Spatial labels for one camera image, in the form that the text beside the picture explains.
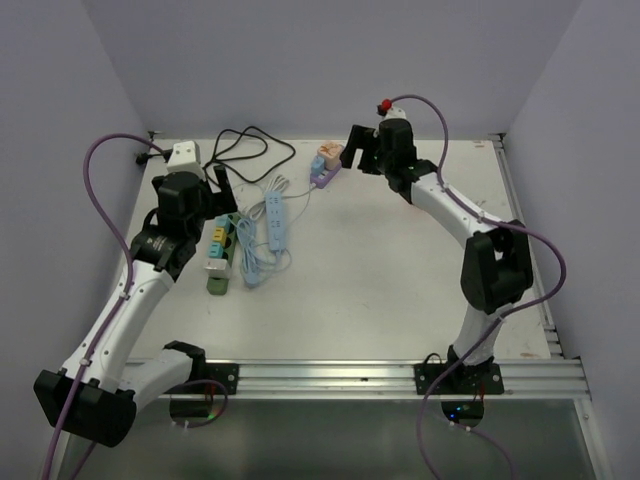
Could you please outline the blue USB charger plug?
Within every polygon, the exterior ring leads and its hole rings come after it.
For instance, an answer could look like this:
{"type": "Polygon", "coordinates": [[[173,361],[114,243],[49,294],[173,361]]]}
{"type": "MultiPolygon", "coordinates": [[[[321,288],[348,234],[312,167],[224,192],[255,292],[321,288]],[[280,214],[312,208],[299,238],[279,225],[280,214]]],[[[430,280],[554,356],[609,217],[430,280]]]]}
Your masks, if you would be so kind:
{"type": "Polygon", "coordinates": [[[310,176],[319,177],[324,173],[325,159],[319,155],[316,155],[311,162],[310,176]]]}

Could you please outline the blue power strip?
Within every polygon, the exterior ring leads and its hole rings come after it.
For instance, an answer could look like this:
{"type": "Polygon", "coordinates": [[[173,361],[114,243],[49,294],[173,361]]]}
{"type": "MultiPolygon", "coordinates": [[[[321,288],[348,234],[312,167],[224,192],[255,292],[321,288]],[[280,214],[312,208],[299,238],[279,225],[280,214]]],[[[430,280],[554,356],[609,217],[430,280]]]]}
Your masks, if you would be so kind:
{"type": "Polygon", "coordinates": [[[267,226],[267,243],[272,253],[286,249],[286,215],[282,194],[268,191],[264,195],[267,226]]]}

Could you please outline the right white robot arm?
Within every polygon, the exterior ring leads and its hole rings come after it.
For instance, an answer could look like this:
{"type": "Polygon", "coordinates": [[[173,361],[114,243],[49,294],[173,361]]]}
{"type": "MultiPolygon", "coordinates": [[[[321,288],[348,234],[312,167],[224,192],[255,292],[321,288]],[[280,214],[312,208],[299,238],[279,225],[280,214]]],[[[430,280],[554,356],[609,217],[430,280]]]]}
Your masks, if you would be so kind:
{"type": "Polygon", "coordinates": [[[392,191],[428,213],[461,245],[460,288],[467,302],[463,324],[445,362],[417,366],[417,389],[435,394],[479,390],[498,371],[494,346],[505,314],[533,284],[521,223],[485,215],[448,186],[438,166],[419,158],[406,119],[384,119],[376,128],[352,126],[340,160],[345,168],[384,176],[392,191]]]}

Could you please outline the purple USB power strip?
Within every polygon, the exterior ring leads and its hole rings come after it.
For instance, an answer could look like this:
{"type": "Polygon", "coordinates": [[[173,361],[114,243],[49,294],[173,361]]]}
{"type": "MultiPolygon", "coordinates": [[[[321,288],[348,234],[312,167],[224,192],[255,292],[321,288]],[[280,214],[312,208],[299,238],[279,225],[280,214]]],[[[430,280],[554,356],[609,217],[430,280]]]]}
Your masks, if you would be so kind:
{"type": "Polygon", "coordinates": [[[315,186],[318,189],[324,189],[331,180],[337,175],[337,173],[341,170],[342,165],[340,164],[335,170],[327,170],[325,168],[324,173],[319,177],[311,177],[309,175],[309,182],[312,186],[315,186]]]}

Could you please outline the pink cube socket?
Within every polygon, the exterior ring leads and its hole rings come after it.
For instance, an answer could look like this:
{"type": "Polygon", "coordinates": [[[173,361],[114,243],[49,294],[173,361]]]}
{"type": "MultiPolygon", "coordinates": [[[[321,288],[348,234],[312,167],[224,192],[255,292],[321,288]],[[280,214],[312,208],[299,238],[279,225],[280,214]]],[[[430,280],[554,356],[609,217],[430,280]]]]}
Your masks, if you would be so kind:
{"type": "Polygon", "coordinates": [[[327,170],[335,170],[341,164],[341,153],[343,146],[339,143],[329,141],[324,142],[317,150],[317,155],[324,159],[327,170]]]}

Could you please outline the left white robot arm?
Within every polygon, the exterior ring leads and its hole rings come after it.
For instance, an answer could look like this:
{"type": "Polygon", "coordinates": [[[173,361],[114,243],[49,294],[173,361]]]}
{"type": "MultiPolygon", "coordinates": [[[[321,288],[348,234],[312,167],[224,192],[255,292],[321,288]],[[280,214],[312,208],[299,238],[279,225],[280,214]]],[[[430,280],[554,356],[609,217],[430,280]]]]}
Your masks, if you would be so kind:
{"type": "Polygon", "coordinates": [[[209,380],[204,350],[179,341],[136,369],[125,365],[155,307],[195,255],[205,222],[237,209],[226,171],[216,167],[215,175],[218,192],[192,172],[153,178],[158,205],[130,245],[120,286],[63,366],[35,380],[51,426],[114,447],[160,395],[178,386],[197,392],[209,380]]]}

